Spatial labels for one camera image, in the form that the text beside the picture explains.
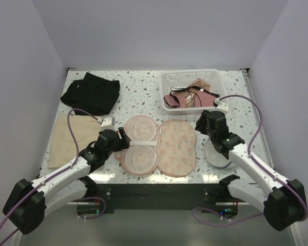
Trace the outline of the white plastic basket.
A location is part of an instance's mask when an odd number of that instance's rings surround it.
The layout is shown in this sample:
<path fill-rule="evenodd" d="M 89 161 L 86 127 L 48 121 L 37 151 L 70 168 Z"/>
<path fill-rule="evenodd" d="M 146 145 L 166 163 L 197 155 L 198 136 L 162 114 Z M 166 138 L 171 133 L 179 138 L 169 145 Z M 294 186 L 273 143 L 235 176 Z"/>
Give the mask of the white plastic basket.
<path fill-rule="evenodd" d="M 226 95 L 216 69 L 165 71 L 159 76 L 163 109 L 169 114 L 196 114 L 214 108 L 214 100 Z"/>

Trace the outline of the tulip print mesh laundry bag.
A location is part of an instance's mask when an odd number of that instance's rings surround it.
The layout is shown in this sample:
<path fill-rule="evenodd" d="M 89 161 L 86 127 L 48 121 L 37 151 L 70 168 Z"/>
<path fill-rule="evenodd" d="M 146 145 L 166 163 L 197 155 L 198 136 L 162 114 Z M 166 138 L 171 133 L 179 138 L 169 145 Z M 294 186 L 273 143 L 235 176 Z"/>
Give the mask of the tulip print mesh laundry bag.
<path fill-rule="evenodd" d="M 180 119 L 160 125 L 148 116 L 129 119 L 124 128 L 130 147 L 114 156 L 126 172 L 147 175 L 158 168 L 170 177 L 187 176 L 196 166 L 196 133 Z"/>

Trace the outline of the black garment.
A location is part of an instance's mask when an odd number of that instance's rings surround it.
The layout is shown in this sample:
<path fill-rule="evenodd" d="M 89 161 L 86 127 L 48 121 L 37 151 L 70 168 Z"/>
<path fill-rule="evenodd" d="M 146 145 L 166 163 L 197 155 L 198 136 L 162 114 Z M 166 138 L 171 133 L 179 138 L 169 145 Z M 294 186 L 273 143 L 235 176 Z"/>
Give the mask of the black garment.
<path fill-rule="evenodd" d="M 87 72 L 83 79 L 71 83 L 61 102 L 94 116 L 103 116 L 110 113 L 119 96 L 118 80 L 107 80 Z"/>

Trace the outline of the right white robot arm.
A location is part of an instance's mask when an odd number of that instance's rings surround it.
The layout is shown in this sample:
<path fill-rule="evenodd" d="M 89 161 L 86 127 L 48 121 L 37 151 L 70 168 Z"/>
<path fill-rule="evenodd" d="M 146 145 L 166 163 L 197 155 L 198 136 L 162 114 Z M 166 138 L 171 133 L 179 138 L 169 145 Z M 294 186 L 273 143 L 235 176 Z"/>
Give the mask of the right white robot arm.
<path fill-rule="evenodd" d="M 230 165 L 240 167 L 256 184 L 259 191 L 241 181 L 237 175 L 222 179 L 218 189 L 224 201 L 239 198 L 261 211 L 267 222 L 282 231 L 308 217 L 303 184 L 289 180 L 256 156 L 245 141 L 229 131 L 223 112 L 204 110 L 196 122 L 196 131 L 209 137 L 205 145 L 208 163 L 217 169 Z"/>

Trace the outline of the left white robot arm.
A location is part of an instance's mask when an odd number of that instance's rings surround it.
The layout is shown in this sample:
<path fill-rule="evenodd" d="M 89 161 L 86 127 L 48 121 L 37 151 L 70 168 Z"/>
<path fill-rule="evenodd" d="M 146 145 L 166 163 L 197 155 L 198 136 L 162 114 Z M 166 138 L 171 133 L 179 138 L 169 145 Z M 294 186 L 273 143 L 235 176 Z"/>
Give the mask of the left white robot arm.
<path fill-rule="evenodd" d="M 124 128 L 103 130 L 79 155 L 54 172 L 33 181 L 18 181 L 4 205 L 3 214 L 24 235 L 34 231 L 52 211 L 78 199 L 91 201 L 96 188 L 88 174 L 105 164 L 113 152 L 129 148 Z"/>

